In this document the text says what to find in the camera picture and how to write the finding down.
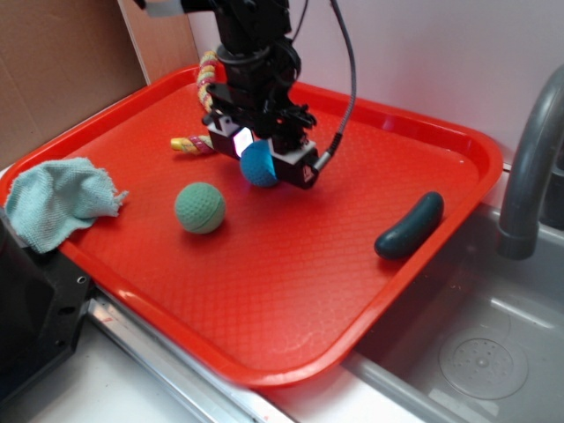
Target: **faucet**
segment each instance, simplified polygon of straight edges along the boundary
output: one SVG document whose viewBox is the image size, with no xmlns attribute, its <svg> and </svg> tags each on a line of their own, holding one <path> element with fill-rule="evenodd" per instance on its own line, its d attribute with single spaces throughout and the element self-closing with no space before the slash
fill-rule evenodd
<svg viewBox="0 0 564 423">
<path fill-rule="evenodd" d="M 533 255 L 539 221 L 564 229 L 564 65 L 546 82 L 525 125 L 497 225 L 497 251 Z"/>
</svg>

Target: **sink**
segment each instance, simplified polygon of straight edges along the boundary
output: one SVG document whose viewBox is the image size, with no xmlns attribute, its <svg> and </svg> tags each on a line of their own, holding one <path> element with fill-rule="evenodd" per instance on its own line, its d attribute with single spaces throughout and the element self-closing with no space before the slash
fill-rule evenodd
<svg viewBox="0 0 564 423">
<path fill-rule="evenodd" d="M 564 235 L 495 253 L 499 212 L 481 205 L 345 363 L 425 421 L 561 422 Z"/>
</svg>

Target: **light blue cloth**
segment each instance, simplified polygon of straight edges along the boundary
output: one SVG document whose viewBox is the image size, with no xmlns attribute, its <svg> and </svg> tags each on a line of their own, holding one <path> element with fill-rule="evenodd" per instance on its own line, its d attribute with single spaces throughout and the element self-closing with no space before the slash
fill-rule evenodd
<svg viewBox="0 0 564 423">
<path fill-rule="evenodd" d="M 117 216 L 127 191 L 117 189 L 89 159 L 51 160 L 14 179 L 5 205 L 18 236 L 38 253 L 61 244 L 99 216 Z"/>
</svg>

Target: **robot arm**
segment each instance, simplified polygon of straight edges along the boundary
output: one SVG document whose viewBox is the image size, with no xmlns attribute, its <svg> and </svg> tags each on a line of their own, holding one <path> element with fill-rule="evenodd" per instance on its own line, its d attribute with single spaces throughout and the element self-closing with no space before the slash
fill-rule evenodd
<svg viewBox="0 0 564 423">
<path fill-rule="evenodd" d="M 308 140 L 305 130 L 316 125 L 308 106 L 288 97 L 301 70 L 286 37 L 292 30 L 288 0 L 134 1 L 155 17 L 214 12 L 221 39 L 218 59 L 226 69 L 226 83 L 208 87 L 213 104 L 204 124 L 214 149 L 239 159 L 244 149 L 239 135 L 252 131 L 269 140 L 278 179 L 311 188 L 329 156 L 319 159 Z"/>
</svg>

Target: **blue ball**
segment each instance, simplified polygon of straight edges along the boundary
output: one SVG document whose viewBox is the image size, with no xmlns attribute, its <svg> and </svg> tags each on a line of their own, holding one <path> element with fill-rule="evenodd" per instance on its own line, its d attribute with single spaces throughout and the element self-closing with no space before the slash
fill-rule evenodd
<svg viewBox="0 0 564 423">
<path fill-rule="evenodd" d="M 267 188 L 278 183 L 268 141 L 255 141 L 245 149 L 241 155 L 241 171 L 247 181 L 257 187 Z"/>
</svg>

